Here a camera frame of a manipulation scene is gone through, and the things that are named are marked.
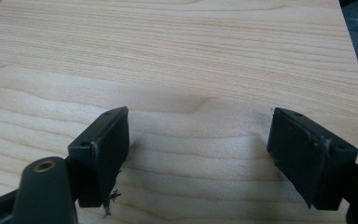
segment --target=wood plank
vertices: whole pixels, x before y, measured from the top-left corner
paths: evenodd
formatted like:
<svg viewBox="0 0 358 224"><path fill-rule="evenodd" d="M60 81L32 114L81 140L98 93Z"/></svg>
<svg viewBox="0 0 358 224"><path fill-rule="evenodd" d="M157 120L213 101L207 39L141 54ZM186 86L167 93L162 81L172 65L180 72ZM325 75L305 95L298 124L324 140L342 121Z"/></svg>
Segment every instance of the wood plank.
<svg viewBox="0 0 358 224"><path fill-rule="evenodd" d="M266 150L276 106L358 147L338 1L0 1L0 195L124 105L123 196L80 223L344 222L346 203L309 210Z"/></svg>

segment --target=light wood surface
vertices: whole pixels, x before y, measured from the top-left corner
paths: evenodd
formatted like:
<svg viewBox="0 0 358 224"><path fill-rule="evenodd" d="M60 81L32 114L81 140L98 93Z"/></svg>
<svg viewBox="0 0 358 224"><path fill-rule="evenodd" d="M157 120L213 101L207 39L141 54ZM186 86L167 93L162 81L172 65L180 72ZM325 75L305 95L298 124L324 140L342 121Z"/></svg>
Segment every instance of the light wood surface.
<svg viewBox="0 0 358 224"><path fill-rule="evenodd" d="M124 105L123 196L80 223L344 222L345 202L309 210L266 150L275 106L358 147L338 1L0 1L0 195Z"/></svg>

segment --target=table surface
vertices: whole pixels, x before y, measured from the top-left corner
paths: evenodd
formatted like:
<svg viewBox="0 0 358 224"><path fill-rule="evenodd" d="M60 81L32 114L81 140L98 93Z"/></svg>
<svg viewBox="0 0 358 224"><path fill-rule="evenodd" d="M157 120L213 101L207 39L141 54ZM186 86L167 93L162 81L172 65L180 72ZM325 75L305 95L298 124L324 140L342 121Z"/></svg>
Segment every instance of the table surface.
<svg viewBox="0 0 358 224"><path fill-rule="evenodd" d="M345 202L309 210L266 150L276 106L358 147L338 0L0 1L0 195L124 105L123 195L80 223L345 221Z"/></svg>

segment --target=wooden table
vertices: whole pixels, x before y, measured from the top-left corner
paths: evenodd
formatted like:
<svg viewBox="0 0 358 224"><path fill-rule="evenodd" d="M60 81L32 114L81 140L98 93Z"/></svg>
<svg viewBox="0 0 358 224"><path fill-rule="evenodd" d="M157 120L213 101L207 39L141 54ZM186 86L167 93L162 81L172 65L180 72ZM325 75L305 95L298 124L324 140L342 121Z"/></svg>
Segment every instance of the wooden table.
<svg viewBox="0 0 358 224"><path fill-rule="evenodd" d="M0 195L105 110L131 152L80 223L342 223L306 206L266 143L273 108L358 147L358 63L338 0L0 1Z"/></svg>

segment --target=wooden object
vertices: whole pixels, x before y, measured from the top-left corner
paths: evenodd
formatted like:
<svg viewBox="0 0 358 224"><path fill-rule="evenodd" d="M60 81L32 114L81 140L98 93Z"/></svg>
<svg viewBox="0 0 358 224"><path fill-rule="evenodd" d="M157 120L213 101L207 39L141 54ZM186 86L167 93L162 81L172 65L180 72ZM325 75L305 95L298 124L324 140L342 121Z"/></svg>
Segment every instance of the wooden object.
<svg viewBox="0 0 358 224"><path fill-rule="evenodd" d="M309 210L266 149L275 106L358 147L338 1L0 1L0 195L124 105L123 196L81 223L344 222L345 202Z"/></svg>

